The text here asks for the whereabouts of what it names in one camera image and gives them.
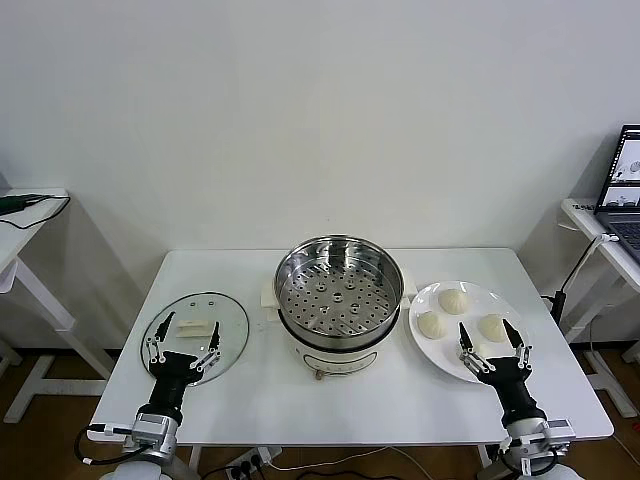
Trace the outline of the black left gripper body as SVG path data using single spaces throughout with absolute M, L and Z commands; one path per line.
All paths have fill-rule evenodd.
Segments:
M 198 370 L 193 367 L 197 361 L 194 355 L 167 351 L 162 362 L 150 365 L 155 384 L 148 402 L 149 412 L 180 411 L 186 387 L 198 381 Z

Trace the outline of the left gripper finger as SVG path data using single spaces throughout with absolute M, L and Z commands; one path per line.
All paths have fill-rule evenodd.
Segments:
M 203 350 L 202 355 L 195 362 L 194 368 L 198 373 L 206 373 L 220 360 L 221 353 L 219 345 L 220 323 L 216 322 L 207 348 Z
M 165 362 L 166 339 L 171 322 L 175 316 L 174 311 L 156 318 L 147 328 L 144 334 L 144 365 L 151 366 Z

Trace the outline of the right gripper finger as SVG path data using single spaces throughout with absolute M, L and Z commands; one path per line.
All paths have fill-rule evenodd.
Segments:
M 459 359 L 464 366 L 476 377 L 480 374 L 489 374 L 492 372 L 493 365 L 476 351 L 465 325 L 462 322 L 459 322 L 458 327 L 459 344 L 461 348 Z
M 505 360 L 511 365 L 517 367 L 522 371 L 531 371 L 532 366 L 530 364 L 530 353 L 532 347 L 527 345 L 522 339 L 519 331 L 514 328 L 507 320 L 503 320 L 503 326 L 507 334 L 508 340 L 515 350 L 515 355 L 506 357 Z

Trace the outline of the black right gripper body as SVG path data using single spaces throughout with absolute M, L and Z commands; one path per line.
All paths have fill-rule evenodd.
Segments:
M 503 409 L 502 423 L 515 423 L 520 420 L 538 417 L 536 401 L 525 385 L 531 374 L 527 368 L 520 368 L 515 357 L 490 358 L 488 363 L 494 367 L 488 373 L 480 373 L 480 382 L 491 386 L 497 393 Z

